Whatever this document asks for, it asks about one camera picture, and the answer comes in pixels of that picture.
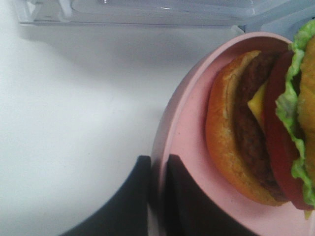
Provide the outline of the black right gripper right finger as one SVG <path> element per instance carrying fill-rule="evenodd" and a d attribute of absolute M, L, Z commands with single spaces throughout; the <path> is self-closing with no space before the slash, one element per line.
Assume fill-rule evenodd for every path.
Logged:
<path fill-rule="evenodd" d="M 173 154 L 166 171 L 165 230 L 168 236 L 256 235 L 210 200 Z"/>

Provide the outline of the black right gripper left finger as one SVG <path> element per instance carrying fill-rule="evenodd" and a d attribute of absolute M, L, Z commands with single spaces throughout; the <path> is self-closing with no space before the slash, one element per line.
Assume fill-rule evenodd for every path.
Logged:
<path fill-rule="evenodd" d="M 141 155 L 119 190 L 64 236 L 147 236 L 151 159 Z"/>

